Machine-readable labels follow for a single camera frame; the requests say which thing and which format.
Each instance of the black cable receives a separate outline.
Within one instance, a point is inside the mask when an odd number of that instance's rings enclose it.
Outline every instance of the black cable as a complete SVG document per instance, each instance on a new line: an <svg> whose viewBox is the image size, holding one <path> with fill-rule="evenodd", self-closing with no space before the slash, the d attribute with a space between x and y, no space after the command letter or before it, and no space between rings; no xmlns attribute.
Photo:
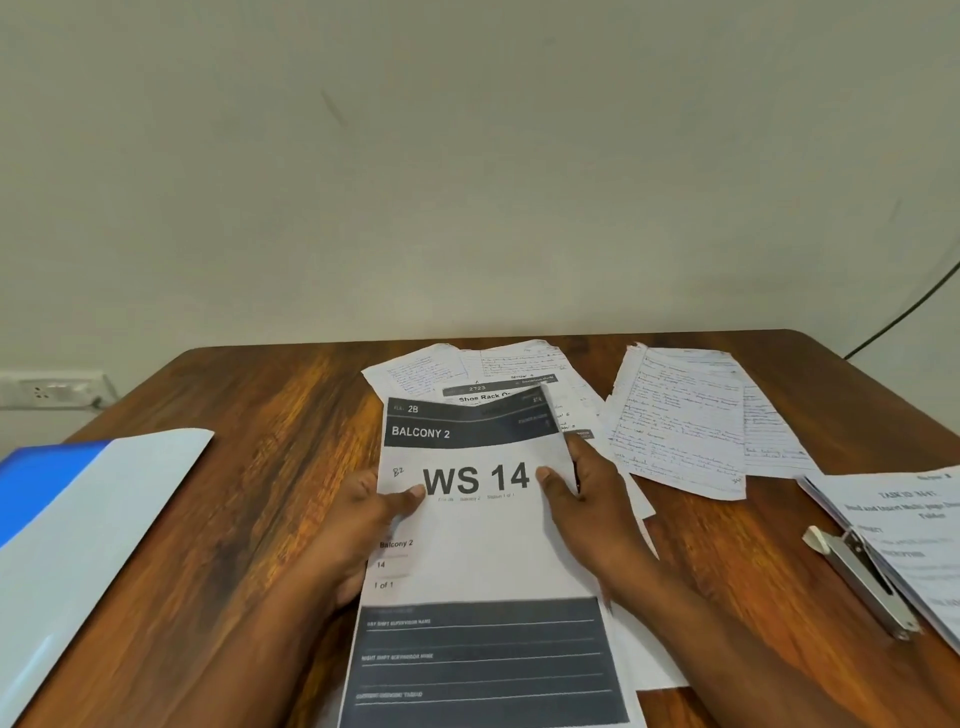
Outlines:
<svg viewBox="0 0 960 728"><path fill-rule="evenodd" d="M928 298L930 298L930 296L932 296L934 293L936 293L936 292L940 289L940 287L941 287L944 283L946 283L948 280L950 280L950 279L953 277L953 274L956 273L957 271L960 271L960 260L958 260L958 261L956 262L956 264L947 271L947 274L946 274L945 276L943 276L940 280L938 280L938 281L936 282L936 284L934 284L934 286L933 286L930 290L928 290L926 293L924 293L922 296L920 296L920 300L919 300L919 301L917 301L917 302L914 303L912 306L910 306L910 307L907 308L905 311L903 311L903 313L901 313L900 316L898 316L896 319L894 319L893 321L891 321L889 324L887 324L887 325L886 325L885 327L883 327L880 331L878 331L878 332L875 333L873 336L871 336L869 339L867 339L865 342L863 342L860 346L858 346L858 347L857 347L856 349L854 349L852 352L850 352L849 354L847 354L846 356L844 356L844 358L845 358L845 359L849 359L851 356L853 356L853 355L856 354L857 352L860 352L860 351L862 351L863 349L865 349L866 347L869 347L869 346L870 346L871 344L873 344L878 338L880 338L883 334L885 334L887 331L889 331L891 328L893 328L894 326L896 326L897 324L899 324L903 319L905 319L905 318L906 318L907 316L909 316L911 313L913 313L913 312L916 311L918 308L920 308L920 306L924 303L924 301L926 301Z"/></svg>

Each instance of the switch plate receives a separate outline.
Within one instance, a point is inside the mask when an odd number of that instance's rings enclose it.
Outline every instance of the switch plate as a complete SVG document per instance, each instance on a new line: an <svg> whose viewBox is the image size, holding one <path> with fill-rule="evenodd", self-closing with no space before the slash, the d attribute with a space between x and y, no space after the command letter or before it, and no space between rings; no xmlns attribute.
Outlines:
<svg viewBox="0 0 960 728"><path fill-rule="evenodd" d="M0 371L0 409L106 409L117 401L103 372Z"/></svg>

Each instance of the hand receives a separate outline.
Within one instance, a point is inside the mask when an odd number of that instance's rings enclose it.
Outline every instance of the hand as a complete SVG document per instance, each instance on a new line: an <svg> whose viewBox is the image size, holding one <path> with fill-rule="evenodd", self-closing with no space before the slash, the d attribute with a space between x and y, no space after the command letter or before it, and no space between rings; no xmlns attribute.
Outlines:
<svg viewBox="0 0 960 728"><path fill-rule="evenodd" d="M635 568L639 561L656 568L657 559L640 535L616 466L580 435L564 437L580 481L580 495L575 496L550 468L537 468L537 480L570 553L600 580L605 593L609 588L615 591L615 577L625 567Z"/></svg>
<svg viewBox="0 0 960 728"><path fill-rule="evenodd" d="M376 492L376 471L351 473L330 504L320 533L304 559L334 581L335 608L353 600L363 586L367 559L397 516L409 516L426 495L422 485L403 493Z"/></svg>

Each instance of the wall socket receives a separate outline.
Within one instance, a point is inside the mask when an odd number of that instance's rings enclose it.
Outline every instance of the wall socket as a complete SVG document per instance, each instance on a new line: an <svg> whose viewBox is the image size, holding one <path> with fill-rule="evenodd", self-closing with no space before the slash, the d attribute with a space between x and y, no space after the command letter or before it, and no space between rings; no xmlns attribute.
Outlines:
<svg viewBox="0 0 960 728"><path fill-rule="evenodd" d="M0 371L0 409L106 409L117 401L103 372Z"/></svg>

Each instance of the wooden table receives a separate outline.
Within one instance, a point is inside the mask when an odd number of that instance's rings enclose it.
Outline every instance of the wooden table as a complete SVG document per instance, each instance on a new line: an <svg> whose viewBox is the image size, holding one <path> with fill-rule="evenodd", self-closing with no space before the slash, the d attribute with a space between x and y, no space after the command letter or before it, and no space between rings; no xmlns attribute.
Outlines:
<svg viewBox="0 0 960 728"><path fill-rule="evenodd" d="M483 349L515 339L463 339ZM960 463L960 438L795 331L555 336L606 396L628 344L732 353L827 473ZM432 341L222 347L186 352L71 441L208 427L216 436L144 537L30 708L33 726L148 728L241 614L307 544L341 478L375 463L381 405L364 367ZM836 532L791 481L748 478L724 503L642 480L663 560L743 619L870 725L954 725L960 658L933 633L889 638L827 562L801 543ZM337 615L288 725L312 724L343 679L354 610ZM651 728L713 725L689 690L640 696Z"/></svg>

